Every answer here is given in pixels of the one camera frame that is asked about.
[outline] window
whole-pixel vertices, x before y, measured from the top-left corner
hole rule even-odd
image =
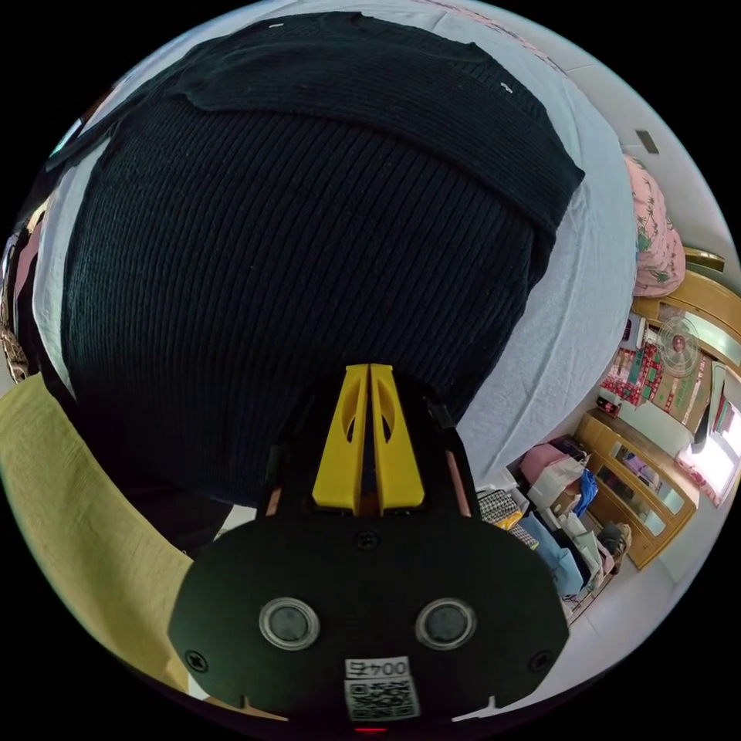
[[[727,409],[730,422],[713,429],[699,453],[693,454],[688,446],[678,456],[683,467],[694,469],[705,480],[707,486],[701,488],[716,506],[731,493],[741,471],[741,414],[730,404]]]

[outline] paper bag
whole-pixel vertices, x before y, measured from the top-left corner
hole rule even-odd
[[[548,509],[558,499],[558,495],[584,473],[584,463],[573,458],[564,458],[546,466],[543,473],[530,489],[529,496],[538,509]]]

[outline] electric fan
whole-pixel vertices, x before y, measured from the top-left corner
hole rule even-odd
[[[697,330],[680,316],[667,320],[658,333],[658,351],[664,368],[675,378],[689,376],[700,359]]]

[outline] qr code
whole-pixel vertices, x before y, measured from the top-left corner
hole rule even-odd
[[[396,720],[419,715],[410,677],[345,682],[345,694],[352,720]]]

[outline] yellow cloth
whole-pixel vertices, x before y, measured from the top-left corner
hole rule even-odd
[[[508,515],[499,522],[494,523],[497,527],[501,527],[502,530],[509,530],[513,525],[516,525],[523,518],[523,514],[517,510],[517,512]]]
[[[129,504],[40,375],[0,397],[0,475],[36,563],[78,622],[128,665],[187,693],[167,625],[191,559]]]

